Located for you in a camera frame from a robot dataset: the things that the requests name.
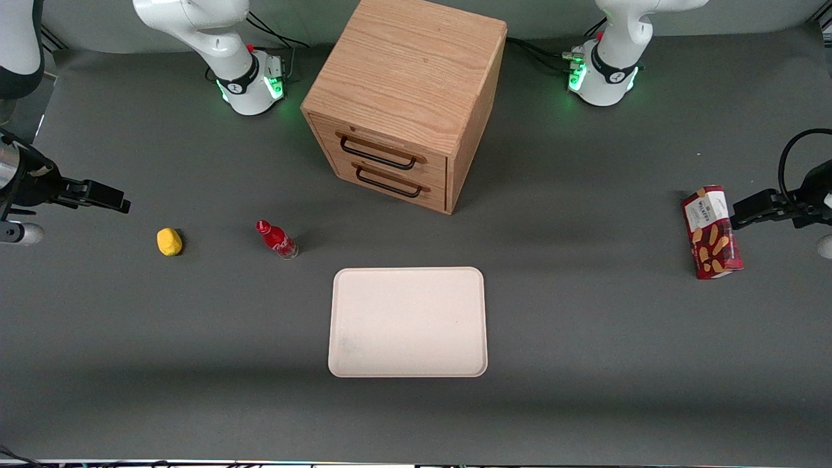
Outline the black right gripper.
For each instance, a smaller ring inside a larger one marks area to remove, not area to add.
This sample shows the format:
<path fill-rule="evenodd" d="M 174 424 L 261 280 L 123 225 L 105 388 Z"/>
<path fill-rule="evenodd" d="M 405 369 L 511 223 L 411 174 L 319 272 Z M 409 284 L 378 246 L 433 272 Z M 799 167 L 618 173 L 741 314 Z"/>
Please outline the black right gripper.
<path fill-rule="evenodd" d="M 129 213 L 131 202 L 125 199 L 124 192 L 89 179 L 64 179 L 65 189 L 59 198 L 62 178 L 53 160 L 11 131 L 3 131 L 2 143 L 3 150 L 12 150 L 18 156 L 11 180 L 2 187 L 2 222 L 9 215 L 33 216 L 36 211 L 32 208 L 45 203 L 69 209 L 97 207 Z"/>

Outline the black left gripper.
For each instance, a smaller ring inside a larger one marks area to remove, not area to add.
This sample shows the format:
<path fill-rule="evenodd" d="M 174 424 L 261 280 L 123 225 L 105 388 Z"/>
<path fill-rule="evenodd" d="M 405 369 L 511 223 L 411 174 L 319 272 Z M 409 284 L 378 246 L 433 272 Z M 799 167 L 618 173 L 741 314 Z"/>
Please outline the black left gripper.
<path fill-rule="evenodd" d="M 794 228 L 823 224 L 831 226 L 831 160 L 815 166 L 803 178 L 803 183 L 788 195 L 794 204 Z M 733 230 L 767 221 L 783 221 L 792 217 L 787 198 L 779 190 L 767 188 L 733 204 Z"/>

